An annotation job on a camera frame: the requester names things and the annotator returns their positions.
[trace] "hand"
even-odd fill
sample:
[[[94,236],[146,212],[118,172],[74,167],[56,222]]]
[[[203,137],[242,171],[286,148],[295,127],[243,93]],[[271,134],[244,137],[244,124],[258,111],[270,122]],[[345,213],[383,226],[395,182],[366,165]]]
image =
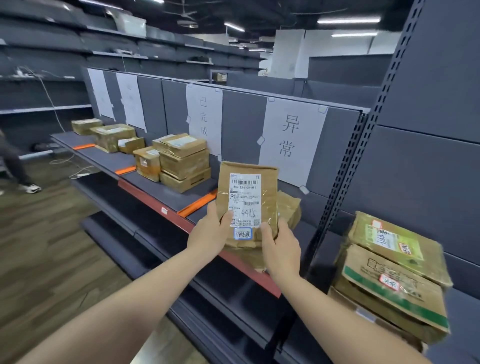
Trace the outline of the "hand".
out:
[[[262,222],[260,229],[264,261],[274,282],[280,286],[285,279],[299,276],[300,244],[285,219],[278,219],[278,237],[275,241],[270,225]]]
[[[233,211],[227,211],[218,221],[216,201],[207,206],[207,215],[193,228],[187,241],[187,249],[196,250],[200,255],[207,255],[212,260],[225,246],[228,229],[233,218]]]

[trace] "person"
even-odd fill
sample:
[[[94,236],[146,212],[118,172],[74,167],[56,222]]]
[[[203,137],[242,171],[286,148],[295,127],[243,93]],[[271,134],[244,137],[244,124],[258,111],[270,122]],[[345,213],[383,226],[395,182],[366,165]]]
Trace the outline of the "person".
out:
[[[18,188],[28,194],[35,194],[42,189],[34,184],[30,177],[28,177],[25,169],[18,157],[16,149],[7,141],[2,131],[0,130],[0,157],[3,158],[3,163],[8,172],[17,180]]]
[[[216,203],[193,228],[187,247],[61,327],[19,364],[128,364],[190,280],[223,249],[231,211]],[[262,223],[265,263],[274,282],[335,364],[423,364],[418,351],[335,302],[300,277],[300,245],[284,219],[276,240]]]

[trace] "sneaker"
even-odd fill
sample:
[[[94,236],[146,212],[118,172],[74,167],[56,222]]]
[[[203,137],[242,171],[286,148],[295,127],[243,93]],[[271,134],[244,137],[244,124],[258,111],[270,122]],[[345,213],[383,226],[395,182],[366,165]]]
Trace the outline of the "sneaker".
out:
[[[23,190],[25,192],[27,192],[28,194],[35,194],[37,192],[40,192],[42,189],[41,187],[37,186],[36,184],[28,184],[28,185],[19,185],[18,188],[20,190]]]

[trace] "ceiling light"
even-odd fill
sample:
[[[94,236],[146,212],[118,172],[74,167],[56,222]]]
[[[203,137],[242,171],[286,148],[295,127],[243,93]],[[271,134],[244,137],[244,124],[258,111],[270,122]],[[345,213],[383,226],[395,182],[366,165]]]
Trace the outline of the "ceiling light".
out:
[[[318,19],[318,24],[375,24],[379,23],[379,16],[374,18],[337,18],[337,19]]]
[[[123,10],[123,8],[115,5],[110,5],[110,4],[105,4],[104,2],[99,2],[95,0],[79,0],[79,2],[83,2],[85,4],[92,4],[92,5],[98,5],[98,6],[105,6],[106,8],[111,8],[111,9],[118,9],[118,10]]]
[[[377,32],[369,32],[369,33],[343,33],[343,34],[332,34],[333,38],[340,38],[346,36],[376,36]]]
[[[224,22],[223,24],[226,25],[226,26],[229,26],[230,28],[238,30],[239,32],[244,32],[245,31],[245,29],[240,28],[238,25],[235,25],[235,24],[232,24],[232,23]]]

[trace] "black ceiling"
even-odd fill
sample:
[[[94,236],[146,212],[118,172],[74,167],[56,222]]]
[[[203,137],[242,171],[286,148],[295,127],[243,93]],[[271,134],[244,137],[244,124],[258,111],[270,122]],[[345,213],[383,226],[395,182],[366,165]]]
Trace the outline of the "black ceiling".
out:
[[[67,0],[85,11],[90,6],[78,0]],[[413,0],[185,0],[185,12],[189,17],[174,15],[182,13],[182,0],[99,0],[120,6],[133,15],[147,20],[148,25],[175,33],[224,33],[224,21],[230,21],[246,29],[245,33],[230,29],[231,36],[249,41],[259,36],[274,36],[277,29],[326,29],[317,24],[319,17],[346,17],[380,15],[379,24],[351,25],[354,29],[374,27],[400,31]],[[189,29],[177,25],[177,20],[195,20],[198,28]],[[347,29],[345,25],[336,28]]]

